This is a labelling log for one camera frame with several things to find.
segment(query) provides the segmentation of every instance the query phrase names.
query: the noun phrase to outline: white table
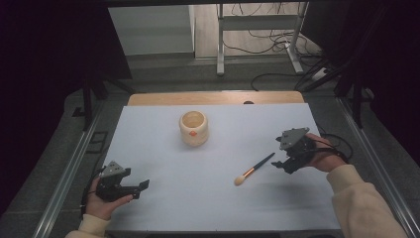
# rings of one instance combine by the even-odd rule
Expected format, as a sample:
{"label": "white table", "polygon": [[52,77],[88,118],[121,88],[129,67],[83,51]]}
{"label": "white table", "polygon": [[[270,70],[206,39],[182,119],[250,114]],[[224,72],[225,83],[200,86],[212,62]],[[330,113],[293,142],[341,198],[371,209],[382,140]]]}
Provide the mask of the white table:
{"label": "white table", "polygon": [[[209,120],[209,140],[198,148],[180,139],[178,119],[189,110]],[[104,164],[132,169],[122,185],[149,179],[150,186],[113,214],[109,230],[339,229],[326,174],[305,168],[289,175],[270,164],[286,159],[275,138],[301,127],[318,134],[306,103],[125,107]],[[235,177],[272,152],[268,163],[234,186]]]}

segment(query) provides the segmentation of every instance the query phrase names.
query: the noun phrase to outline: wearable gripper device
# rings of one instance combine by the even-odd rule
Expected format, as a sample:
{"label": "wearable gripper device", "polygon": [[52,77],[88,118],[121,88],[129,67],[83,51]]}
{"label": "wearable gripper device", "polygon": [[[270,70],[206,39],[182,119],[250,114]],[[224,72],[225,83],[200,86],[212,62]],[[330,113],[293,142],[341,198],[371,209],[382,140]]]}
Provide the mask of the wearable gripper device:
{"label": "wearable gripper device", "polygon": [[278,161],[271,164],[277,168],[283,168],[288,174],[308,164],[316,153],[315,142],[305,136],[308,131],[309,128],[291,129],[284,131],[281,137],[277,137],[275,140],[280,143],[280,149],[286,151],[290,159],[284,163]]}
{"label": "wearable gripper device", "polygon": [[134,199],[139,199],[140,192],[149,187],[149,180],[140,182],[138,186],[121,186],[121,180],[129,176],[131,169],[124,169],[117,163],[111,162],[102,172],[96,195],[104,201],[115,201],[120,197],[131,194]]}

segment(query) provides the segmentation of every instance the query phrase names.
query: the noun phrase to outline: cup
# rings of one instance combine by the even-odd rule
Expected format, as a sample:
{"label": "cup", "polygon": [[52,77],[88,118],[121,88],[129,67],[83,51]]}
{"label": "cup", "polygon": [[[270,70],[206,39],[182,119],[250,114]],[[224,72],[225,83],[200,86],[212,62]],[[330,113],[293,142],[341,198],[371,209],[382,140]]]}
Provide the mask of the cup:
{"label": "cup", "polygon": [[204,144],[209,137],[206,115],[199,111],[189,111],[179,119],[182,141],[192,147]]}

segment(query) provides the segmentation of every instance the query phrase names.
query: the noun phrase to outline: finger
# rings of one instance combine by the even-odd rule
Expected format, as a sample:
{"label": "finger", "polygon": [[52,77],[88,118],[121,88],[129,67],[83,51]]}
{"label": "finger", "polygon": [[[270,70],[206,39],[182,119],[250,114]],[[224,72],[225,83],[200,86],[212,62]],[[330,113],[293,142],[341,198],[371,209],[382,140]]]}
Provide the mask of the finger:
{"label": "finger", "polygon": [[312,139],[312,140],[322,140],[323,138],[321,138],[321,137],[319,137],[319,136],[317,136],[317,135],[315,135],[315,134],[312,134],[312,133],[306,133],[306,136],[308,137],[308,138],[310,138],[310,139]]}

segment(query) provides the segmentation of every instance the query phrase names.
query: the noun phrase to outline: black wall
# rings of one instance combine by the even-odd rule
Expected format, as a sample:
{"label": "black wall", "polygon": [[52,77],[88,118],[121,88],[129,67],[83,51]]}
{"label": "black wall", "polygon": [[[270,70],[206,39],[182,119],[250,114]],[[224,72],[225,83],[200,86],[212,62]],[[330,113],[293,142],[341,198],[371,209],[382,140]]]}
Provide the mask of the black wall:
{"label": "black wall", "polygon": [[57,1],[0,3],[0,63],[3,213],[48,144],[65,97],[97,70],[131,75],[107,8]]}
{"label": "black wall", "polygon": [[[320,1],[309,4],[302,33],[321,46],[335,66],[360,44],[379,0]],[[358,69],[374,94],[371,109],[411,157],[420,163],[420,3],[388,1],[362,53]]]}

